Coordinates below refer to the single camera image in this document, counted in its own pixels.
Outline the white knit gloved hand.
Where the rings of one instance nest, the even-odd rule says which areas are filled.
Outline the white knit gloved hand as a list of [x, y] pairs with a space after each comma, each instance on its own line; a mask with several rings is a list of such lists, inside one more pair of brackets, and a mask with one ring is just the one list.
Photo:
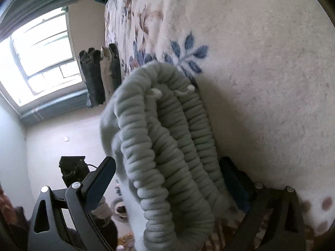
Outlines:
[[106, 202], [104, 196], [98, 203], [97, 208], [91, 211], [91, 214], [95, 217], [96, 221], [98, 221], [100, 227], [105, 227], [109, 224], [112, 217], [112, 209]]

